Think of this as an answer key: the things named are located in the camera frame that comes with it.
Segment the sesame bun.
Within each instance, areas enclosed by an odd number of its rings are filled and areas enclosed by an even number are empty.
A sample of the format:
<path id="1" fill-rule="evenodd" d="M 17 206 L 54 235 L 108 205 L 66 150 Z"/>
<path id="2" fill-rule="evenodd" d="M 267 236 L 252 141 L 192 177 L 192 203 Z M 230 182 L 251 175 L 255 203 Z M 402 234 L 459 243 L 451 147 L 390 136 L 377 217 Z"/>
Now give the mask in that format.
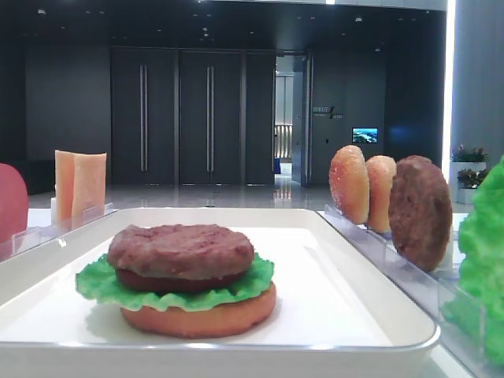
<path id="1" fill-rule="evenodd" d="M 392 157 L 376 155 L 365 163 L 369 176 L 369 217 L 368 228 L 378 233 L 391 230 L 388 209 L 393 178 L 397 172 Z"/>
<path id="2" fill-rule="evenodd" d="M 335 205 L 354 224 L 364 224 L 369 215 L 369 177 L 358 146 L 347 145 L 331 160 L 328 180 Z"/>

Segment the standing orange cheese slice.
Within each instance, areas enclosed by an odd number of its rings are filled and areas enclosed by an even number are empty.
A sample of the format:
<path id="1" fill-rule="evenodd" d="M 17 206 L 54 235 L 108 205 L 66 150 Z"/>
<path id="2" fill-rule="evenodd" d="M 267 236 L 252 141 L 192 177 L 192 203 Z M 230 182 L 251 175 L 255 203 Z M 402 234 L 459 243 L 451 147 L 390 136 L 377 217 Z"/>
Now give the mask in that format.
<path id="1" fill-rule="evenodd" d="M 57 222 L 61 222 L 72 217 L 75 154 L 63 150 L 55 150 L 54 154 Z"/>

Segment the far sesame bun top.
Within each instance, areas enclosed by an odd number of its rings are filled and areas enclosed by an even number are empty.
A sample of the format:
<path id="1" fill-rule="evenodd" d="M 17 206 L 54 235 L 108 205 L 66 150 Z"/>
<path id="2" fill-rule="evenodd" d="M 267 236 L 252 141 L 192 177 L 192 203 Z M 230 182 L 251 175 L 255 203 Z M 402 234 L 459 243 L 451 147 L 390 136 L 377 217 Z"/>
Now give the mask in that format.
<path id="1" fill-rule="evenodd" d="M 364 224 L 369 215 L 369 177 L 358 146 L 347 145 L 331 160 L 328 180 L 335 205 L 354 224 Z"/>

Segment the standing brown meat patty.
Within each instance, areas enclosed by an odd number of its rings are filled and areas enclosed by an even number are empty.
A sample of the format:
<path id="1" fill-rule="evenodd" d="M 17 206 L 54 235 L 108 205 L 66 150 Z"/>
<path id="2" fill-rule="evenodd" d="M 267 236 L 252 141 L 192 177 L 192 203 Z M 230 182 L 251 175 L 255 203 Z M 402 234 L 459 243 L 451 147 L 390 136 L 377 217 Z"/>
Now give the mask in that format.
<path id="1" fill-rule="evenodd" d="M 425 272 L 443 260 L 450 238 L 452 205 L 442 170 L 412 155 L 396 164 L 388 216 L 397 252 Z"/>

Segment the white rectangular tray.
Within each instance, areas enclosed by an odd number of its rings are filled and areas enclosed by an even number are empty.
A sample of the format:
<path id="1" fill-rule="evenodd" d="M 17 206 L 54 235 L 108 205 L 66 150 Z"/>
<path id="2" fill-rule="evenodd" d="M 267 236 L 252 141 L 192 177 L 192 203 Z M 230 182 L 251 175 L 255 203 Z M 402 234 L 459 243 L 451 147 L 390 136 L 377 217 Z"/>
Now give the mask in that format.
<path id="1" fill-rule="evenodd" d="M 277 306 L 248 333 L 180 340 L 82 298 L 75 275 L 130 224 L 220 224 L 273 261 Z M 320 214 L 305 209 L 118 210 L 1 265 L 4 377 L 418 377 L 438 324 Z"/>

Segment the green lettuce in burger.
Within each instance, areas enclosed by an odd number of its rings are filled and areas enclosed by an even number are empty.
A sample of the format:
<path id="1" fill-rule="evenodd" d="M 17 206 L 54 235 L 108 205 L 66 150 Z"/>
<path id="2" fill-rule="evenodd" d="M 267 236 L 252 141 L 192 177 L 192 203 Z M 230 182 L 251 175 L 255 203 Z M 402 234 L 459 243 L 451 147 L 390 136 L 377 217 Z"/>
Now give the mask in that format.
<path id="1" fill-rule="evenodd" d="M 255 254 L 252 266 L 245 276 L 225 288 L 195 294 L 157 295 L 151 291 L 133 291 L 120 284 L 115 269 L 103 254 L 76 274 L 76 291 L 84 298 L 95 300 L 99 304 L 117 304 L 132 311 L 148 306 L 158 311 L 177 308 L 198 312 L 258 297 L 269 288 L 274 270 L 275 264 L 272 261 Z"/>

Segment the near sesame bun top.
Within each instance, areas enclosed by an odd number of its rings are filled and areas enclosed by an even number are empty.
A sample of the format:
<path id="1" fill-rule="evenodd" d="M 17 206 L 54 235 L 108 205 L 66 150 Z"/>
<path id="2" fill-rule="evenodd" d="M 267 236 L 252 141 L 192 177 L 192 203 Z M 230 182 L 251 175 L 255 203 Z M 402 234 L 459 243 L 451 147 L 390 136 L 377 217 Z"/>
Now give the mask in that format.
<path id="1" fill-rule="evenodd" d="M 378 233 L 391 230 L 388 209 L 393 178 L 397 172 L 392 157 L 376 155 L 365 163 L 369 176 L 369 217 L 368 228 Z"/>

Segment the standing green lettuce leaf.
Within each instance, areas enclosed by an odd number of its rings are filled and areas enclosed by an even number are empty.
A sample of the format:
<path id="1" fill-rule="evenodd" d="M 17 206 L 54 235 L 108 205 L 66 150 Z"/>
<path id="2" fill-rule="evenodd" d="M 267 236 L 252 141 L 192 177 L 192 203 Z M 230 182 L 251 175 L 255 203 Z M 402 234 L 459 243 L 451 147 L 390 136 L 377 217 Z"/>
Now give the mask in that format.
<path id="1" fill-rule="evenodd" d="M 503 366 L 503 162 L 495 165 L 460 223 L 461 292 L 442 307 L 445 319 L 484 346 L 487 359 Z"/>

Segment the orange cheese slice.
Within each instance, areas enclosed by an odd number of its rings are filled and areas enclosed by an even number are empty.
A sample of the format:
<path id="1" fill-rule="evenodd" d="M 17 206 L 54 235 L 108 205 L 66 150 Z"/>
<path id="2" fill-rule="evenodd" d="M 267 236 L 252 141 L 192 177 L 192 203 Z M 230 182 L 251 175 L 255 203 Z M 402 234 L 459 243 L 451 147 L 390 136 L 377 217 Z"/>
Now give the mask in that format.
<path id="1" fill-rule="evenodd" d="M 72 217 L 75 154 L 63 150 L 55 150 L 54 154 L 57 222 L 61 222 Z"/>
<path id="2" fill-rule="evenodd" d="M 72 228 L 105 211 L 106 154 L 75 154 Z"/>

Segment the standing red tomato slice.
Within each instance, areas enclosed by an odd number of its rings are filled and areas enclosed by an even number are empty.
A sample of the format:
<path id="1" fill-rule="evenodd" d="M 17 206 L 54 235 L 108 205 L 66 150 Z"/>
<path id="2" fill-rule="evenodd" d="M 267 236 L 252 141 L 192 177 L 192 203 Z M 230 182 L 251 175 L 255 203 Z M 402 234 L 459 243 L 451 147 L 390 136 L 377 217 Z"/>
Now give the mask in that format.
<path id="1" fill-rule="evenodd" d="M 1 163 L 1 242 L 24 232 L 28 226 L 28 192 L 23 177 L 11 165 Z"/>

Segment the bottom bun in tray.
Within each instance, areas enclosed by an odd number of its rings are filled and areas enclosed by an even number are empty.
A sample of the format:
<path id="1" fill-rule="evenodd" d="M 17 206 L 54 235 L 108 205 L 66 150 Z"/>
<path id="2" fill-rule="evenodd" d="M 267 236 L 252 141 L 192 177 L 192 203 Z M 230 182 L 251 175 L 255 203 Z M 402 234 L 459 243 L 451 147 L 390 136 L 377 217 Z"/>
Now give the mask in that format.
<path id="1" fill-rule="evenodd" d="M 265 321 L 276 306 L 276 286 L 258 297 L 225 303 L 212 309 L 187 312 L 172 307 L 165 311 L 144 306 L 138 311 L 122 308 L 121 315 L 140 331 L 182 339 L 208 339 L 239 335 Z"/>

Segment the wall display screen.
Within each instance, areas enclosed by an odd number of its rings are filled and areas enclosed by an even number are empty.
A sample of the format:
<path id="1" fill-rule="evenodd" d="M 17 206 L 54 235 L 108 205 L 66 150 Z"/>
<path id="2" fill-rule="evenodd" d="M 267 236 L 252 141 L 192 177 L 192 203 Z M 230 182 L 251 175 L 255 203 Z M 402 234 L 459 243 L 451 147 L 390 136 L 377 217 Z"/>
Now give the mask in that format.
<path id="1" fill-rule="evenodd" d="M 352 128 L 352 143 L 378 143 L 378 129 Z"/>

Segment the dark double door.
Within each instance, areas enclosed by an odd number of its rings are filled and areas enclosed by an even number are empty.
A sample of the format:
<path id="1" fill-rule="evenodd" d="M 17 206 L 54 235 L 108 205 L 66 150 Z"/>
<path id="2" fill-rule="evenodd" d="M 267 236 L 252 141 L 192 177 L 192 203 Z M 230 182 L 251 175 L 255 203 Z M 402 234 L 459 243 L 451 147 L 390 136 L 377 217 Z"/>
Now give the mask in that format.
<path id="1" fill-rule="evenodd" d="M 115 184 L 271 184 L 276 57 L 111 51 Z"/>

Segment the meat patty on burger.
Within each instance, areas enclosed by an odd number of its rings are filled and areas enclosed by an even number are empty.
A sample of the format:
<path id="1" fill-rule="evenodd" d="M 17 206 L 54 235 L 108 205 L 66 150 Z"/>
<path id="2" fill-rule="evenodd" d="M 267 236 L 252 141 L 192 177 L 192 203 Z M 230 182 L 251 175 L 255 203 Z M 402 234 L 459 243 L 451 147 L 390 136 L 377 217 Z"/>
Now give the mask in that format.
<path id="1" fill-rule="evenodd" d="M 254 247 L 241 232 L 216 224 L 130 225 L 109 245 L 107 261 L 143 277 L 207 280 L 245 272 Z"/>

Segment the potted plants in planter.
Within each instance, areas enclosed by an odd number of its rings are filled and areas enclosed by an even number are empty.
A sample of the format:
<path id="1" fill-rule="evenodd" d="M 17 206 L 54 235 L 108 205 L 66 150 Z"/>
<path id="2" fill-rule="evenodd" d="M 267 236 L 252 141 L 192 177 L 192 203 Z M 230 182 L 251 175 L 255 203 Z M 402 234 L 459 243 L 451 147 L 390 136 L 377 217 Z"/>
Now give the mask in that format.
<path id="1" fill-rule="evenodd" d="M 455 147 L 450 156 L 450 196 L 454 202 L 471 204 L 487 174 L 487 153 L 482 147 Z"/>

